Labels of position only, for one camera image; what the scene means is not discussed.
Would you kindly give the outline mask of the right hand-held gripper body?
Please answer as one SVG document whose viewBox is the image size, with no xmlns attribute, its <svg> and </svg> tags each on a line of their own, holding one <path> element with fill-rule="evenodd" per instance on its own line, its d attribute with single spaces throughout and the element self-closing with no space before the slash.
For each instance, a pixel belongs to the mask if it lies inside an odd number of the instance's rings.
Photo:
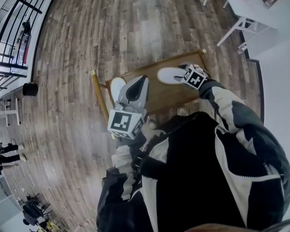
<svg viewBox="0 0 290 232">
<path fill-rule="evenodd" d="M 180 74 L 177 74 L 175 76 L 183 76 L 183 79 L 176 81 L 183 84 L 184 86 L 196 90 L 199 90 L 202 84 L 207 79 L 207 75 L 205 74 L 204 70 L 197 64 L 191 63 L 188 69 L 186 70 L 180 69 Z"/>
</svg>

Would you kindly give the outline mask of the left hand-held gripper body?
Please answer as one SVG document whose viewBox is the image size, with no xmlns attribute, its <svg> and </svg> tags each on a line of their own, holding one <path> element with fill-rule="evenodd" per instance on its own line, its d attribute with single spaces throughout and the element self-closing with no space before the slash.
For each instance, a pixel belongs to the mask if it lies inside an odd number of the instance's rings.
<svg viewBox="0 0 290 232">
<path fill-rule="evenodd" d="M 135 77 L 128 83 L 121 77 L 110 85 L 114 108 L 109 112 L 108 131 L 117 137 L 135 139 L 145 124 L 145 108 L 149 93 L 149 78 Z"/>
</svg>

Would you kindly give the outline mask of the person's left hand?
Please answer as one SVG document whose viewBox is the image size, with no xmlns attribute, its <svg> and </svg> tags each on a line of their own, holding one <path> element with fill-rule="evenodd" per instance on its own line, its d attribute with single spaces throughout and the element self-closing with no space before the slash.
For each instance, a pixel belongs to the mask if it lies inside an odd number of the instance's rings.
<svg viewBox="0 0 290 232">
<path fill-rule="evenodd" d="M 157 124 L 154 120 L 148 120 L 142 127 L 141 132 L 146 141 L 143 145 L 146 147 L 155 136 L 160 136 L 161 131 L 157 129 Z"/>
</svg>

